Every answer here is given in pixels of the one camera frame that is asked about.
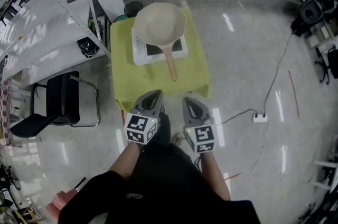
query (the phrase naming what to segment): chair backrest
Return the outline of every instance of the chair backrest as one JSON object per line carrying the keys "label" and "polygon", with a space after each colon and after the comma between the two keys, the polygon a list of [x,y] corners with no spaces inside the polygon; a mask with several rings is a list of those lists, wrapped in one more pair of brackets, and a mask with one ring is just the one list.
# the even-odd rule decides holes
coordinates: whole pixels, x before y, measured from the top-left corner
{"label": "chair backrest", "polygon": [[80,120],[79,82],[70,79],[70,76],[78,78],[79,72],[69,72],[62,77],[62,116],[71,124],[76,124]]}
{"label": "chair backrest", "polygon": [[328,65],[335,79],[338,79],[338,50],[334,49],[327,53]]}
{"label": "chair backrest", "polygon": [[70,76],[79,77],[79,72],[69,72],[51,78],[47,82],[47,116],[57,115],[54,125],[76,124],[80,120],[79,83]]}

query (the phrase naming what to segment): red object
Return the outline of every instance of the red object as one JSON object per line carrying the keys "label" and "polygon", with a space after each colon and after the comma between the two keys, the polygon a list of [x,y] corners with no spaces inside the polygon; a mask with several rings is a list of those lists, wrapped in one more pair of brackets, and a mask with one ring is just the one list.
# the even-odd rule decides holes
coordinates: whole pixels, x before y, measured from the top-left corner
{"label": "red object", "polygon": [[237,176],[240,176],[241,174],[242,174],[242,173],[238,173],[238,174],[233,175],[233,176],[230,176],[230,177],[228,177],[228,178],[226,178],[226,179],[224,179],[224,180],[226,181],[226,180],[230,180],[230,179],[236,178]]}
{"label": "red object", "polygon": [[53,201],[46,206],[46,209],[52,219],[58,223],[60,211],[62,208],[77,194],[76,189],[72,189],[67,193],[61,191],[55,195]]}

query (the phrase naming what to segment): person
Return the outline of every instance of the person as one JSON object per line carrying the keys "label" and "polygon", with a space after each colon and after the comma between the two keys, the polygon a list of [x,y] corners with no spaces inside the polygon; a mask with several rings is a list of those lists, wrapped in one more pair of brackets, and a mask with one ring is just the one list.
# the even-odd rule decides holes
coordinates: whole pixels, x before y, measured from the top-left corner
{"label": "person", "polygon": [[213,153],[201,154],[200,172],[170,143],[168,116],[159,117],[161,125],[148,144],[130,142],[109,171],[92,178],[65,205],[59,224],[87,224],[103,213],[108,213],[100,222],[105,224],[143,218],[220,220],[218,215],[227,223],[260,223],[251,201],[231,201]]}

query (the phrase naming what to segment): sneaker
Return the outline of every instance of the sneaker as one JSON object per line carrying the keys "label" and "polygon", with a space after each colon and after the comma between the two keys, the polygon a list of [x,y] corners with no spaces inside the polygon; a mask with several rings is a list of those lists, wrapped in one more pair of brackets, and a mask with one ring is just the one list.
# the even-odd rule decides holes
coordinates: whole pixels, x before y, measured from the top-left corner
{"label": "sneaker", "polygon": [[176,146],[180,146],[183,139],[185,139],[183,132],[178,132],[172,137],[170,143]]}

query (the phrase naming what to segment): beige ladle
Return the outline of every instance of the beige ladle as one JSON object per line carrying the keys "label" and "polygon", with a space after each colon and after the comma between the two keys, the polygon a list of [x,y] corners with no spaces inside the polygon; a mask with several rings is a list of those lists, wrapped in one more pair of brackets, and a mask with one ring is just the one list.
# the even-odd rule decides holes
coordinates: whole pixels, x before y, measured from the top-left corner
{"label": "beige ladle", "polygon": [[186,20],[181,10],[170,3],[153,3],[138,12],[134,30],[145,43],[158,46],[166,56],[173,81],[178,79],[173,58],[173,45],[185,31]]}

